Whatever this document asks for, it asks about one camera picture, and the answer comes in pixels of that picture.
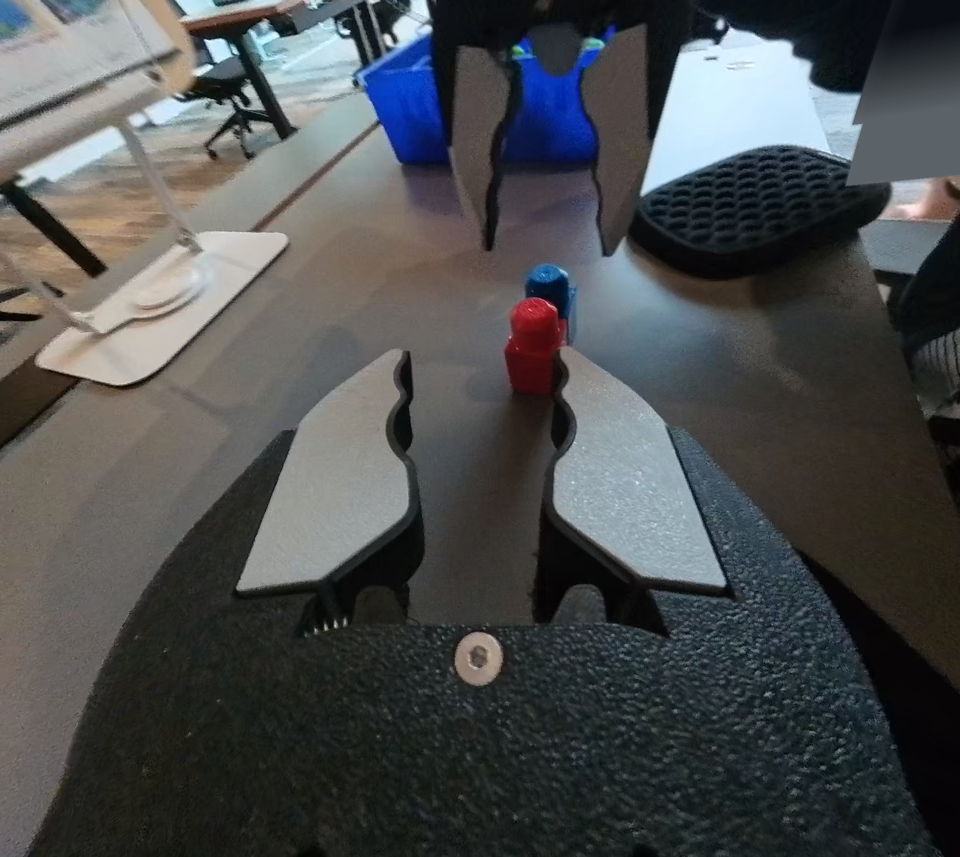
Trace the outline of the black office chair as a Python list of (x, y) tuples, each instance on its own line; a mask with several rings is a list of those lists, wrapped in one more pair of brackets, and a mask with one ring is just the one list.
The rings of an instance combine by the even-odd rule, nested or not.
[(232, 135), (246, 161), (256, 159), (257, 154), (249, 147), (249, 136), (253, 134), (253, 125), (272, 124), (273, 119), (264, 103), (256, 106), (247, 94), (252, 86), (238, 56), (217, 61), (195, 71), (189, 88), (174, 97), (184, 105), (204, 104), (206, 107), (229, 107), (230, 113), (224, 122), (204, 141), (203, 147), (211, 160), (218, 160), (217, 143), (227, 135)]

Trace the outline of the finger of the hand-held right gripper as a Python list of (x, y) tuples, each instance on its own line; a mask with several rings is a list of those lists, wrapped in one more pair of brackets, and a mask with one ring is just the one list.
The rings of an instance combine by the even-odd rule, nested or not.
[(610, 36), (582, 72), (582, 110), (596, 138), (592, 179), (604, 256), (627, 236), (652, 151), (647, 83), (647, 26)]
[(496, 242), (502, 149), (521, 103), (521, 70), (510, 50), (458, 48), (450, 163), (462, 213), (484, 251)]

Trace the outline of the blue plastic bin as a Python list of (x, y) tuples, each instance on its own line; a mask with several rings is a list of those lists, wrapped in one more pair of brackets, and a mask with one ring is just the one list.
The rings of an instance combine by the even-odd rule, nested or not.
[[(602, 40), (589, 38), (576, 68), (561, 77), (544, 70), (528, 39), (514, 47), (522, 104), (502, 146), (506, 164), (580, 166), (594, 159), (596, 136), (582, 108), (580, 76), (603, 46)], [(358, 79), (400, 164), (449, 164), (430, 32), (392, 50)]]

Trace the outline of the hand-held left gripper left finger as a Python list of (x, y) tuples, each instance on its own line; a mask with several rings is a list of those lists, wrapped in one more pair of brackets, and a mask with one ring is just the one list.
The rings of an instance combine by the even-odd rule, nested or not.
[(412, 358), (389, 350), (299, 421), (236, 594), (402, 589), (425, 556)]

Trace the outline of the grey mesh chair seat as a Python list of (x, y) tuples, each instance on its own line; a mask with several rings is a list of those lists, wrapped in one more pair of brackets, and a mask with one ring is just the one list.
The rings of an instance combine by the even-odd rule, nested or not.
[(916, 275), (953, 224), (943, 220), (877, 219), (859, 232), (874, 278), (879, 283)]

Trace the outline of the black perforated rubber pad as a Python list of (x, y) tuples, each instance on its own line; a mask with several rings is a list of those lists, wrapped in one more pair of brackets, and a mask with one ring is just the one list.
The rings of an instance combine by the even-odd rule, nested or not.
[(702, 280), (774, 271), (846, 242), (882, 214), (892, 186), (850, 185), (850, 169), (850, 161), (805, 146), (744, 151), (643, 195), (630, 243)]

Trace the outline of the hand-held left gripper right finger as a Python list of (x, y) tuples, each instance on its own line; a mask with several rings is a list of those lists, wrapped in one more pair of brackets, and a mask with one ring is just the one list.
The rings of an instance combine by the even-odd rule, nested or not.
[(665, 419), (580, 351), (556, 358), (548, 522), (612, 575), (723, 596), (728, 581)]

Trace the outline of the person's printed top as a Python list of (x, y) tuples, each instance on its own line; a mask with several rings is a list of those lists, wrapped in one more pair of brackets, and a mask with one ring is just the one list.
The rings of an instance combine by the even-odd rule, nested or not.
[(893, 321), (923, 415), (958, 419), (958, 265), (924, 264), (897, 299)]

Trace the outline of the blue mega block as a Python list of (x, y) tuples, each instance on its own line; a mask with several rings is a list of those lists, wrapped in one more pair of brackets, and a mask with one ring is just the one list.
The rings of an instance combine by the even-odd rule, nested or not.
[(551, 304), (563, 324), (565, 343), (572, 345), (576, 335), (578, 288), (570, 275), (555, 263), (540, 263), (530, 268), (524, 280), (524, 298)]

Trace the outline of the red mega block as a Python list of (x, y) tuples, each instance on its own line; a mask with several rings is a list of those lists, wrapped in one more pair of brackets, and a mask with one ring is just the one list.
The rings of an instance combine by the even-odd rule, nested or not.
[(511, 308), (509, 328), (504, 358), (511, 390), (517, 395), (550, 397), (559, 350), (569, 337), (568, 322), (548, 300), (527, 297)]

